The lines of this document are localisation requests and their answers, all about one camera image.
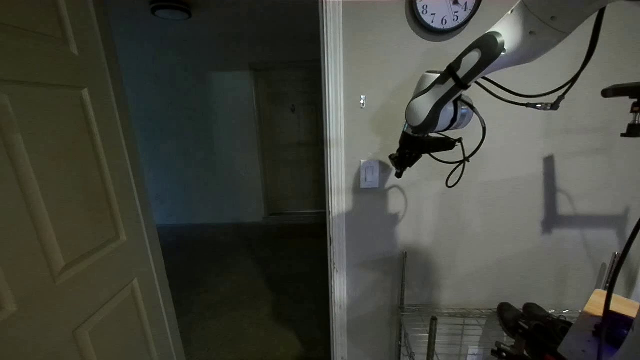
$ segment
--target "door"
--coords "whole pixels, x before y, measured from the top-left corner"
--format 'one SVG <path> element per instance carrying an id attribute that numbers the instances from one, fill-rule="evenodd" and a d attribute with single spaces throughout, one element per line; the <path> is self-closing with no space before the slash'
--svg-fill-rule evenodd
<path id="1" fill-rule="evenodd" d="M 92 2 L 0 3 L 0 359 L 174 359 Z"/>
<path id="2" fill-rule="evenodd" d="M 320 64 L 255 71 L 267 215 L 324 211 Z"/>

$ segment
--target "clock face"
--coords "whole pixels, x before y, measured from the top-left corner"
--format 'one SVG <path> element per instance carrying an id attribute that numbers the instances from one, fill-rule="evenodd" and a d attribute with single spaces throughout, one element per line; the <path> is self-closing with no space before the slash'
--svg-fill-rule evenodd
<path id="1" fill-rule="evenodd" d="M 422 25 L 435 33 L 452 33 L 476 14 L 482 0 L 412 0 Z"/>

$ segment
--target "light switch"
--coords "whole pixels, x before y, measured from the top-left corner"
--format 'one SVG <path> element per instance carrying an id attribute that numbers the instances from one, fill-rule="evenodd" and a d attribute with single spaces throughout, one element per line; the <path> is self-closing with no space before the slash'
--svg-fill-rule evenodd
<path id="1" fill-rule="evenodd" d="M 380 163 L 378 160 L 360 160 L 360 188 L 379 187 Z"/>

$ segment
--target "dark carpet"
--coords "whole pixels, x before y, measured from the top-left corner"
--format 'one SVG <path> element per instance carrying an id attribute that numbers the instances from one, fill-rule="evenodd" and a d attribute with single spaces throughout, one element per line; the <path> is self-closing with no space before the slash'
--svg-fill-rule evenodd
<path id="1" fill-rule="evenodd" d="M 326 226 L 161 226 L 188 360 L 330 358 Z"/>

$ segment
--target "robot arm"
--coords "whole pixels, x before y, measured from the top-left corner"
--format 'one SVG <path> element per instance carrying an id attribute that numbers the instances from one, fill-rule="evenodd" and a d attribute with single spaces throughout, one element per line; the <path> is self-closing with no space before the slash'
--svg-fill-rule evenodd
<path id="1" fill-rule="evenodd" d="M 444 72 L 423 74 L 404 113 L 406 124 L 400 146 L 389 157 L 396 168 L 396 177 L 402 177 L 423 154 L 455 147 L 452 140 L 429 134 L 468 125 L 473 113 L 458 99 L 477 79 L 538 59 L 614 1 L 617 0 L 521 0 Z"/>

